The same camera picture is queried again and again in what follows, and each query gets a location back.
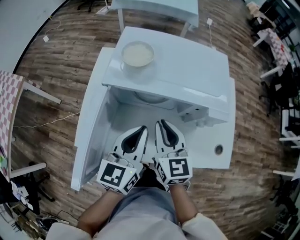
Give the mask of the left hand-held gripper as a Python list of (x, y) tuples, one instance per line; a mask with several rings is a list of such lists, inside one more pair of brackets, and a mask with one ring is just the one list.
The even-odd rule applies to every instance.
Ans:
[(148, 129), (139, 126), (119, 135), (113, 151), (133, 160), (129, 161), (111, 152), (102, 159), (97, 173), (97, 182), (113, 192), (127, 195), (141, 178), (143, 164), (140, 163), (148, 140)]

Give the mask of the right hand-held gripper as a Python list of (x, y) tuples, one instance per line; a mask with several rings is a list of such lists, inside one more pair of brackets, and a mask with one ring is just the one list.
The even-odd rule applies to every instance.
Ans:
[(172, 185), (182, 184), (187, 191), (193, 176), (192, 160), (188, 156), (184, 134), (172, 123), (159, 120), (155, 124), (157, 154), (154, 167), (167, 192)]

